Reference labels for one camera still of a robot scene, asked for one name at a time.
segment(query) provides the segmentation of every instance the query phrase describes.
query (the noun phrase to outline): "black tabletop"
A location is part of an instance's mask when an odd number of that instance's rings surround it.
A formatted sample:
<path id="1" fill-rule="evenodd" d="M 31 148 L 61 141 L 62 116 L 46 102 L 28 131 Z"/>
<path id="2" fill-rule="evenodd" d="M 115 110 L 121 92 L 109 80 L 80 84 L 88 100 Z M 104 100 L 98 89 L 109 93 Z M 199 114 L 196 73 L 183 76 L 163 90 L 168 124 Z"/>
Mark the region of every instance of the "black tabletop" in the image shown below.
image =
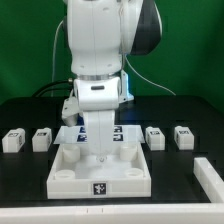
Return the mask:
<path id="1" fill-rule="evenodd" d="M 209 202 L 193 175 L 195 157 L 206 157 L 224 176 L 224 116 L 205 100 L 193 96 L 136 97 L 116 111 L 116 124 L 159 127 L 166 137 L 165 151 L 151 152 L 142 144 L 152 178 L 148 198 L 47 199 L 46 180 L 58 145 L 48 152 L 32 152 L 36 129 L 49 127 L 53 139 L 61 120 L 63 98 L 15 98 L 0 106 L 0 138 L 10 129 L 23 128 L 26 143 L 19 153 L 3 153 L 0 144 L 0 207 L 206 203 Z M 195 136 L 193 151 L 180 151 L 174 128 L 189 127 Z"/>

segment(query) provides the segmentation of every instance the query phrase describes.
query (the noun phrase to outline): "white block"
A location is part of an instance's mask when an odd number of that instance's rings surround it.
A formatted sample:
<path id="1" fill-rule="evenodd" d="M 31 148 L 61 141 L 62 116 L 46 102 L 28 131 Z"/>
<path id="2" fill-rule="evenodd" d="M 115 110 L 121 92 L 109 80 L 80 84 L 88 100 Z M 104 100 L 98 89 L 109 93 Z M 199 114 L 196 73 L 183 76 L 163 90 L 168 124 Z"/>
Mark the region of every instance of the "white block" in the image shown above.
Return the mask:
<path id="1" fill-rule="evenodd" d="M 145 139 L 152 151 L 165 150 L 165 136 L 159 128 L 146 128 Z"/>
<path id="2" fill-rule="evenodd" d="M 19 152 L 25 143 L 25 131 L 22 128 L 10 130 L 2 139 L 3 152 Z"/>
<path id="3" fill-rule="evenodd" d="M 38 129 L 32 138 L 34 152 L 46 152 L 52 142 L 50 128 Z"/>
<path id="4" fill-rule="evenodd" d="M 175 127 L 174 140 L 180 150 L 194 149 L 194 135 L 188 127 Z"/>
<path id="5" fill-rule="evenodd" d="M 206 158 L 194 159 L 194 175 L 212 203 L 224 203 L 224 182 Z"/>

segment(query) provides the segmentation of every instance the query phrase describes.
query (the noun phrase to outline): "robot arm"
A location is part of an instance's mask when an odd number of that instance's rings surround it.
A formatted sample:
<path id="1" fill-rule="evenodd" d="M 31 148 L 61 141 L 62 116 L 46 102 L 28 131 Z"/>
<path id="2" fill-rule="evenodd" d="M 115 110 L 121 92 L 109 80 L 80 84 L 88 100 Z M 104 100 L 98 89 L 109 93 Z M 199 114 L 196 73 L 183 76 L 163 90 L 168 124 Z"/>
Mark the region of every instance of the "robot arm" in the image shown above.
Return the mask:
<path id="1" fill-rule="evenodd" d="M 161 22 L 153 0 L 64 0 L 71 70 L 91 153 L 104 161 L 113 145 L 122 54 L 146 54 L 159 42 Z"/>

